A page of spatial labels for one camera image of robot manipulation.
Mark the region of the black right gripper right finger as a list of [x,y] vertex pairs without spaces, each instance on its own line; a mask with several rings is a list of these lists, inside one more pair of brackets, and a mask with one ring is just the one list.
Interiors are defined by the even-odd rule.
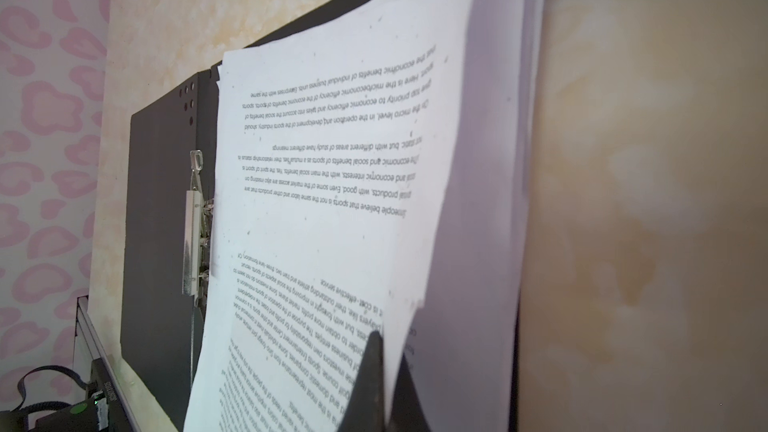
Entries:
[[402,357],[398,371],[392,410],[389,419],[390,432],[430,432],[430,426],[422,410],[409,364]]

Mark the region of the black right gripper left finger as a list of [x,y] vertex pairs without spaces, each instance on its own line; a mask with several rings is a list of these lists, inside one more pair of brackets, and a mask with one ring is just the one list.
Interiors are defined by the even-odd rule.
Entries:
[[384,430],[383,338],[378,331],[373,331],[368,336],[350,400],[337,431]]

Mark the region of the red black folder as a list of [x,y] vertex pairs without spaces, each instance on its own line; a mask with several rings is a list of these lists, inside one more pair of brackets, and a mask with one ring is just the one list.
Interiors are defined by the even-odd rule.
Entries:
[[190,153],[216,157],[219,71],[185,79],[130,119],[121,355],[183,428],[202,317],[182,290]]

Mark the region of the white text sheet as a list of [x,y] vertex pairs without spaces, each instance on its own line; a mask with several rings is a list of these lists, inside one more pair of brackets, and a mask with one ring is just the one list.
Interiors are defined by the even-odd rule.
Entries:
[[544,0],[474,0],[426,301],[406,353],[434,431],[505,431]]

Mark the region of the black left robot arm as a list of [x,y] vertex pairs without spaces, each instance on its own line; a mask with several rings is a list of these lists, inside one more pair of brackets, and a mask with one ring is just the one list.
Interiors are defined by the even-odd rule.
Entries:
[[[21,400],[13,409],[1,412],[2,431],[134,431],[108,371],[101,359],[92,363],[92,380],[85,382],[74,370],[46,365],[34,368],[17,382]],[[26,405],[26,383],[29,375],[52,371],[71,379],[85,392],[85,399],[70,404],[43,401]]]

